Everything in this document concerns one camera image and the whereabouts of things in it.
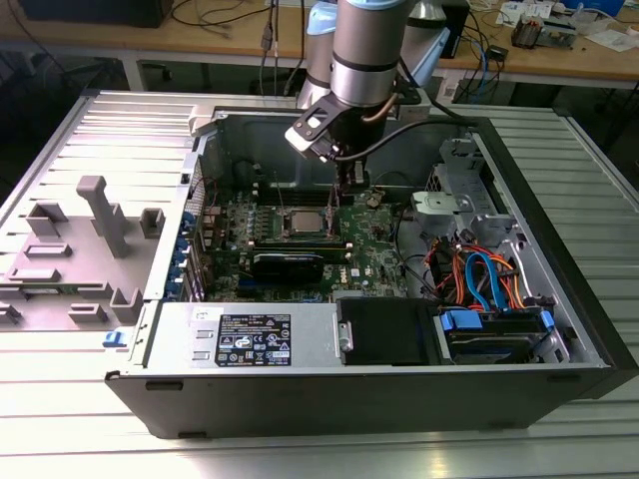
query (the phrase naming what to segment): connector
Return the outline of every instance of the connector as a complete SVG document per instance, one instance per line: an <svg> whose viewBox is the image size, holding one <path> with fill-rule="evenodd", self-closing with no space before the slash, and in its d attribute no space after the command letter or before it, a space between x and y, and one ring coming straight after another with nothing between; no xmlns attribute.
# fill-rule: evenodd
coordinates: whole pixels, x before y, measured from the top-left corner
<svg viewBox="0 0 639 479"><path fill-rule="evenodd" d="M264 32L262 32L261 46L264 52L270 52L271 49L273 48L273 25L271 23L267 23L264 26Z"/></svg>

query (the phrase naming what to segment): power cable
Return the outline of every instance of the power cable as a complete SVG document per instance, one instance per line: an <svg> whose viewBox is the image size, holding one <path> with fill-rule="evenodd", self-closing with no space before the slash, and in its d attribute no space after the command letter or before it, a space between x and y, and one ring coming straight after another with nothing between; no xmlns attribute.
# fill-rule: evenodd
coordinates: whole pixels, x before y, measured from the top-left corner
<svg viewBox="0 0 639 479"><path fill-rule="evenodd" d="M388 142L390 142L391 140L394 140L395 138L397 138L398 136L402 135L403 133L407 132L408 130L412 130L413 128L417 128L417 127L421 127L423 125L455 125L458 127L472 127L475 125L474 122L470 121L470 120L456 120L456 119L447 119L447 118L441 118L441 119L428 119L428 120L421 120L418 122L413 122L413 123L409 123L407 125L404 125L403 127L395 130L394 132L386 135L384 138L382 138L381 140L379 140L376 143L373 143L371 146L369 146L367 149L365 149L363 152L360 153L356 153L354 155L349 155L346 157L341 157L338 155L334 155L333 153L331 153L328 156L329 160L332 160L336 163L342 163L342 162L354 162L355 160L359 160L361 158L367 157L368 155L373 154L374 152L376 152L377 150L379 150L381 147L383 147L385 144L387 144Z"/></svg>
<svg viewBox="0 0 639 479"><path fill-rule="evenodd" d="M408 83L410 83L410 85L412 85L414 88L419 88L419 84L414 79L414 77L412 76L412 73L410 73L410 70L408 69L408 66L406 65L406 62L401 57L399 57L399 66L401 67L401 69L403 70L403 73L405 74L406 78L408 79ZM452 110L450 110L449 108L441 105L437 101L437 99L435 99L433 96L431 96L428 92L426 92L426 96L428 97L428 100L430 100L430 103L432 104L433 107L439 109L441 112L445 113L450 118L454 118L455 120L463 120L463 121L466 120L466 118L463 117L463 115L459 115L458 113L455 113Z"/></svg>
<svg viewBox="0 0 639 479"><path fill-rule="evenodd" d="M306 26L306 20L307 20L307 14L306 14L306 8L307 6L305 5L305 0L300 0L300 12L301 12L301 30L300 30L300 41L301 41L301 47L302 47L302 51L300 52L300 59L298 60L298 63L296 64L296 67L293 69L293 71L291 72L291 74L289 75L289 79L287 80L287 83L284 86L284 96L287 96L289 94L289 91L291 90L291 85L293 84L293 79L296 76L296 73L298 72L298 70L300 69L300 66L302 65L302 62L304 61L304 57L306 55L306 37L307 37L307 26Z"/></svg>
<svg viewBox="0 0 639 479"><path fill-rule="evenodd" d="M24 26L24 24L22 23L22 21L20 20L20 17L18 17L18 14L16 13L16 10L14 8L13 2L11 0L7 0L7 5L9 6L9 11L11 12L11 16L13 17L13 19L15 20L15 22L18 24L18 26L20 27L20 29L24 32L24 34L29 37L29 39L40 49L42 50L42 52L51 59L51 61L55 64L56 67L58 67L58 69L60 70L60 72L65 76L65 78L68 78L72 83L75 83L76 86L82 90L82 85L80 85L78 82L75 81L75 79L73 79L72 77L69 76L68 72L64 69L64 67L60 64L60 62L58 62L58 60L56 60L56 58L51 54L51 52L49 50L47 50L47 48L42 45L38 39L36 39L36 37L34 37L31 32L29 32L29 30L27 29L27 27Z"/></svg>

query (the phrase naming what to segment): sticker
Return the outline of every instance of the sticker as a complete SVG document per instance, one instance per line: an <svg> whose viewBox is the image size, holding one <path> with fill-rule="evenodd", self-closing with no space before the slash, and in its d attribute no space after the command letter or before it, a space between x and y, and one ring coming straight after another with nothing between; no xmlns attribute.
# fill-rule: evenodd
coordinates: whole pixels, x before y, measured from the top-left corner
<svg viewBox="0 0 639 479"><path fill-rule="evenodd" d="M220 316L220 367L290 366L289 314L223 314Z"/></svg>

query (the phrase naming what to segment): green circuit board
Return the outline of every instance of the green circuit board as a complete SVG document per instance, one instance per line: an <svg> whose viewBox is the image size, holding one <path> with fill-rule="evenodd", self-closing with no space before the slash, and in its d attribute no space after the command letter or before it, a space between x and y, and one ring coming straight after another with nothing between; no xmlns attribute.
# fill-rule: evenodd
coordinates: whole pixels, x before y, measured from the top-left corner
<svg viewBox="0 0 639 479"><path fill-rule="evenodd" d="M308 219L326 217L325 209L309 207L259 206L248 193L235 194L223 203L216 220L216 232L210 244L214 272L213 286L207 300L215 302L330 302L345 295L406 296L405 278L392 245L394 204L382 204L376 209L366 204L368 193L358 196L351 206L334 208L335 234L295 231L300 217L301 228L308 228ZM243 271L249 269L256 254L254 245L290 244L301 247L299 252L324 257L320 282L304 285L263 287L247 293L240 288ZM314 245L305 248L304 241ZM346 247L337 247L337 243Z"/></svg>

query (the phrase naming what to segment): metal slotted surface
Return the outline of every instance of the metal slotted surface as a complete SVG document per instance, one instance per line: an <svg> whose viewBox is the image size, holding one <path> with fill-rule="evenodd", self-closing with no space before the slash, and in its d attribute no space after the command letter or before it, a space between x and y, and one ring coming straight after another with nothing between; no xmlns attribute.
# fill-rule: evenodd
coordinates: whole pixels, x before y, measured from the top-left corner
<svg viewBox="0 0 639 479"><path fill-rule="evenodd" d="M80 210L72 175L95 174L98 165L111 201L131 211L165 202L178 180L179 153L190 149L188 114L209 98L106 93L83 100L77 118L68 120L68 138L48 159L51 166L20 203L41 195ZM493 119L639 359L639 217L630 194L619 189L623 182L606 160L584 148L586 141L567 120L549 110L457 111ZM82 148L91 146L104 148ZM123 155L126 161L119 162ZM148 190L139 194L141 188ZM11 236L26 232L14 212L0 238L5 248L15 249L20 239ZM2 477L51 471L110 478L139 477L140 471L185 478L639 477L636 380L602 400L563 406L523 431L166 441L149 435L103 384L105 370L117 368L127 354L105 352L102 339L100 332L84 331L0 334Z"/></svg>

